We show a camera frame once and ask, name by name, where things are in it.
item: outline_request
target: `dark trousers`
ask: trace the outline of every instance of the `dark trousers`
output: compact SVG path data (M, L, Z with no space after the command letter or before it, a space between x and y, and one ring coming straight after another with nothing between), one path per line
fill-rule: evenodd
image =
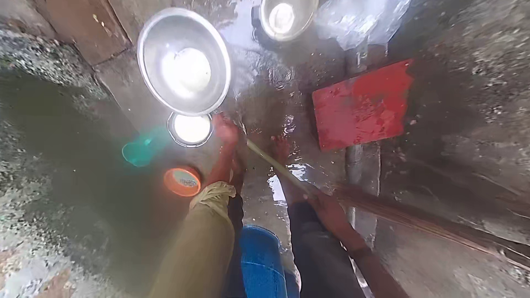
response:
M300 297L364 297L347 252L322 225L313 207L307 202L295 203L287 213L295 265L302 279ZM235 243L223 297L244 298L239 247L243 199L239 194L230 199L228 215L234 225Z

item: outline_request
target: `wooden plank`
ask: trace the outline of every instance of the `wooden plank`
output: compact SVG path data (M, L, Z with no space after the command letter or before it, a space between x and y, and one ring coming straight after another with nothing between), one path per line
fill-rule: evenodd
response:
M74 43L90 65L131 45L107 0L37 0L37 5L61 40Z

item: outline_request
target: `leg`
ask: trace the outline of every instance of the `leg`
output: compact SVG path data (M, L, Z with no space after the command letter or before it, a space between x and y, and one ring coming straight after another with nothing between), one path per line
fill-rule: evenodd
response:
M234 156L232 170L234 171L234 177L231 183L235 187L236 196L231 198L228 203L228 217L230 217L234 226L234 251L226 274L226 284L222 297L246 298L243 274L241 273L241 248L239 246L239 238L241 229L243 228L243 198L241 198L241 189L243 188L246 165L238 152Z
M274 137L276 160L287 161L289 143ZM301 298L364 297L351 261L341 243L319 221L302 192L278 176L287 200L295 265L302 278Z

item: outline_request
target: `human hand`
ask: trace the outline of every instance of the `human hand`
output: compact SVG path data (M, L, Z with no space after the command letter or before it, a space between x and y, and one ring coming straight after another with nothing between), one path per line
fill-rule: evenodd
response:
M235 145L239 139L239 128L225 117L224 113L215 114L212 118L215 135L218 136L224 145Z
M366 246L363 237L348 222L346 213L339 201L314 188L313 196L304 195L315 210L322 224L337 237L348 249L359 249Z

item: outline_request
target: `concrete floor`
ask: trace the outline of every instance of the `concrete floor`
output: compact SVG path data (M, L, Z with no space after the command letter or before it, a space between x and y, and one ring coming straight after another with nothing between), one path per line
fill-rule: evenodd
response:
M261 45L259 32L250 26L250 9L257 2L110 1L133 45L143 22L164 7L187 7L212 22L227 42L235 69L220 110L241 121L248 137L263 149L268 150L271 135L286 133L294 145L289 167L301 179L324 189L335 182L359 182L390 199L530 244L528 4L413 0L387 58L416 60L410 69L416 80L405 134L324 154L316 142L310 94L354 76L352 53L334 40L319 40L313 28L284 47ZM19 47L36 41L17 42ZM45 44L50 47L64 57L63 46ZM111 98L94 91L101 88L82 62L61 64L80 65L80 71L71 71L79 81L56 68L43 71L55 65L44 64L54 59L31 56L32 64L0 60L9 69L1 78L0 137L10 140L0 151L0 191L3 210L14 214L1 227L5 235L16 235L0 242L0 267L7 273L0 279L6 285L0 291L31 296L45 281L59 280L58 290L73 296L95 293L87 288L97 288L99 296L116 288L144 293L160 239L186 209L160 187L161 173L185 163L206 175L215 161L211 153L217 140L194 149L175 144L149 168L128 167L119 148L135 133L123 115L140 132L165 124L169 115L143 84L135 51L128 49L94 66L122 113ZM13 68L55 84L14 73ZM53 104L35 104L34 98ZM286 207L277 187L270 166L249 152L244 222L274 231L282 242L284 263L292 267ZM522 268L359 211L355 224L411 297L530 296L530 273ZM17 251L21 235L29 246ZM37 259L55 265L43 275L25 275L20 286L13 278L22 274L13 275L12 264L27 265L18 260L29 259L35 243L46 247L36 250L43 255L50 255L52 245L53 258ZM76 265L66 265L70 261ZM66 276L65 270L72 273ZM111 283L98 279L98 286L90 284L99 274ZM71 292L72 284L77 288Z

